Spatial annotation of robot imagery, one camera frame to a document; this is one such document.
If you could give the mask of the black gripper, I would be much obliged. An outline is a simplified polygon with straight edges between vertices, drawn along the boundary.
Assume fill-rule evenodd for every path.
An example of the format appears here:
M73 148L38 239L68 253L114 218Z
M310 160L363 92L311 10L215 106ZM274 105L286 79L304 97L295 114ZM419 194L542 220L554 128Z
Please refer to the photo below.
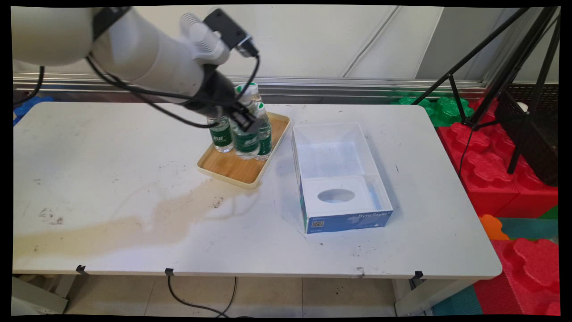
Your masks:
M230 80L217 71L215 65L202 65L202 69L202 85L183 107L209 119L227 116L241 131L247 134L258 132L264 123L260 112L263 102L241 102L242 106L236 106L235 89Z

